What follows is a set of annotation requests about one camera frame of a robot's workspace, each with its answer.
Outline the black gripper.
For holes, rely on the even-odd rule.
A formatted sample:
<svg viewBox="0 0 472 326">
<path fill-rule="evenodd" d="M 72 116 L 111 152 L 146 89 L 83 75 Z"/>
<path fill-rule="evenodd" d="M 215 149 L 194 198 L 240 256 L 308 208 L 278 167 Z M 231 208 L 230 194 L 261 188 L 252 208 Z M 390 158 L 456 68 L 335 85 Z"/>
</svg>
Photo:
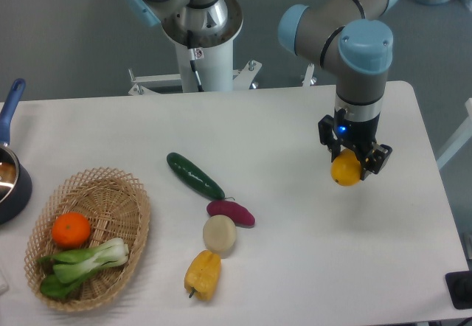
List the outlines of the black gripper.
<svg viewBox="0 0 472 326">
<path fill-rule="evenodd" d="M 380 115 L 363 122 L 348 120 L 344 109 L 325 115 L 318 122 L 319 141 L 330 152 L 333 162 L 343 149 L 351 149 L 361 165 L 360 179 L 379 174 L 392 154 L 392 147 L 378 144 L 376 133 Z"/>
</svg>

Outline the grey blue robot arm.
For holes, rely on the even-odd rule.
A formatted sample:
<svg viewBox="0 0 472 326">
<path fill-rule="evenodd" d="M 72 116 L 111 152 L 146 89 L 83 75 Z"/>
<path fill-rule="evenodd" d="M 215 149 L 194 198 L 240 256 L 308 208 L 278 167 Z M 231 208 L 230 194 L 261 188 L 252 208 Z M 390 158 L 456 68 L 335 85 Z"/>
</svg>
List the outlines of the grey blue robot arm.
<svg viewBox="0 0 472 326">
<path fill-rule="evenodd" d="M 150 27 L 161 25 L 174 43 L 185 92 L 231 91 L 233 41 L 243 25 L 236 0 L 126 0 Z M 379 173 L 392 152 L 376 131 L 393 34 L 380 17 L 397 0 L 329 0 L 320 8 L 297 4 L 280 19 L 279 43 L 336 77 L 333 115 L 318 124 L 320 142 L 337 159 L 354 152 L 360 179 Z"/>
</svg>

